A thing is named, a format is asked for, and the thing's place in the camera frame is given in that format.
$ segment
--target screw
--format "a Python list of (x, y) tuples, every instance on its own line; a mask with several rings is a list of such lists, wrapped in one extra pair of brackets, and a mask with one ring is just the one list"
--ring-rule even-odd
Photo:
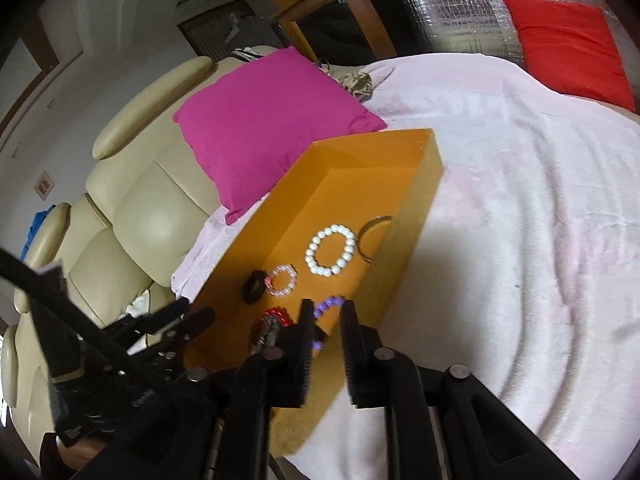
[(284, 352), (282, 351), (282, 348), (278, 348), (277, 346), (272, 346), (262, 352), (262, 357), (267, 359), (267, 361), (275, 361), (280, 359), (283, 355)]
[(449, 373), (452, 377), (460, 380), (469, 377), (469, 370), (465, 365), (453, 365), (451, 368), (449, 368)]
[(209, 376), (209, 371), (204, 366), (196, 366), (187, 372), (187, 379), (192, 383), (199, 383)]
[(381, 346), (380, 348), (376, 348), (373, 356), (380, 361), (389, 361), (389, 359), (394, 357), (394, 351), (386, 346)]

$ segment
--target beige leather sofa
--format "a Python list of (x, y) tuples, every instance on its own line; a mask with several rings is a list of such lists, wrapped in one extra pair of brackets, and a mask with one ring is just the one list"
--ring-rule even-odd
[[(26, 262), (39, 268), (61, 260), (69, 297), (98, 326), (115, 321), (147, 289), (151, 311), (173, 300), (171, 274), (220, 200), (172, 115), (189, 95), (241, 65), (196, 57), (137, 95), (96, 139), (98, 163), (86, 193), (56, 206), (38, 231)], [(53, 429), (47, 365), (26, 296), (16, 290), (14, 300), (20, 321), (4, 336), (2, 392), (38, 459), (42, 436)]]

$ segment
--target yellow box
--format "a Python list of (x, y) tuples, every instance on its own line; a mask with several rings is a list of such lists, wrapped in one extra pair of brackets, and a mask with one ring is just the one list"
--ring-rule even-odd
[[(315, 142), (290, 168), (270, 196), (229, 247), (194, 302), (212, 306), (216, 321), (186, 351), (187, 368), (203, 365), (223, 370), (248, 356), (252, 323), (274, 306), (286, 308), (295, 320), (300, 301), (319, 303), (328, 296), (353, 298), (362, 324), (377, 326), (404, 273), (442, 175), (442, 162), (431, 130), (398, 130)], [(357, 233), (376, 216), (392, 222), (373, 228), (362, 241), (367, 264), (357, 254), (340, 274), (312, 274), (305, 250), (316, 233), (343, 224)], [(342, 253), (344, 238), (327, 237), (316, 259), (331, 266)], [(283, 298), (263, 295), (242, 302), (244, 280), (255, 269), (269, 272), (278, 264), (298, 271), (293, 293)], [(279, 279), (288, 280), (285, 274)], [(280, 282), (274, 284), (280, 288)], [(271, 452), (295, 452), (309, 436), (344, 384), (344, 365), (332, 308), (318, 325), (330, 337), (311, 368), (306, 405), (278, 410), (271, 421)]]

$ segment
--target red pillow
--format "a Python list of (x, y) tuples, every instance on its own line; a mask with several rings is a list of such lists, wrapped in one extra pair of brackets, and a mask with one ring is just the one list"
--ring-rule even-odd
[(525, 69), (562, 94), (636, 111), (602, 11), (550, 0), (504, 0), (522, 44)]

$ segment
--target blue fabric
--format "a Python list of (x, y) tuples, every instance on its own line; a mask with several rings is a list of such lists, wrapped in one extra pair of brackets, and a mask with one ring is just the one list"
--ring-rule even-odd
[(27, 234), (27, 241), (24, 243), (24, 247), (22, 248), (22, 252), (20, 253), (21, 262), (24, 261), (24, 258), (27, 255), (27, 251), (29, 250), (29, 247), (31, 247), (31, 244), (33, 243), (33, 239), (36, 237), (36, 233), (38, 232), (38, 229), (40, 229), (40, 226), (44, 222), (44, 219), (49, 215), (49, 213), (51, 213), (53, 208), (55, 208), (54, 205), (52, 205), (46, 211), (37, 212), (33, 216), (33, 220), (31, 221), (31, 227), (29, 227), (29, 234)]

